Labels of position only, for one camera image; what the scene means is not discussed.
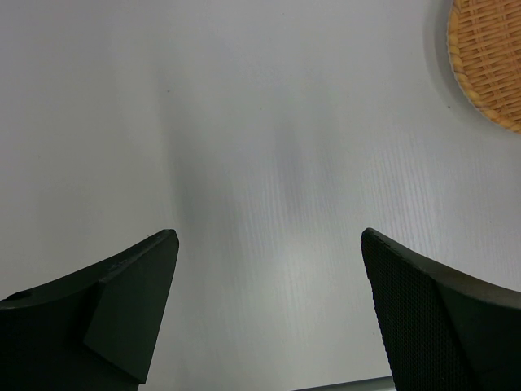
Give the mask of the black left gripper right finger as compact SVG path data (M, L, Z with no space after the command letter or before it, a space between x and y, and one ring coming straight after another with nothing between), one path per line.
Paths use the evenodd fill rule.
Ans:
M361 234L398 390L518 390L520 294L424 257L380 232Z

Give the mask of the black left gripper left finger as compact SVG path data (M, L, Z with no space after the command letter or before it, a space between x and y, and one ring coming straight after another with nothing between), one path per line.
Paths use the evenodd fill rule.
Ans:
M136 390L178 255L174 230L1 301L3 390Z

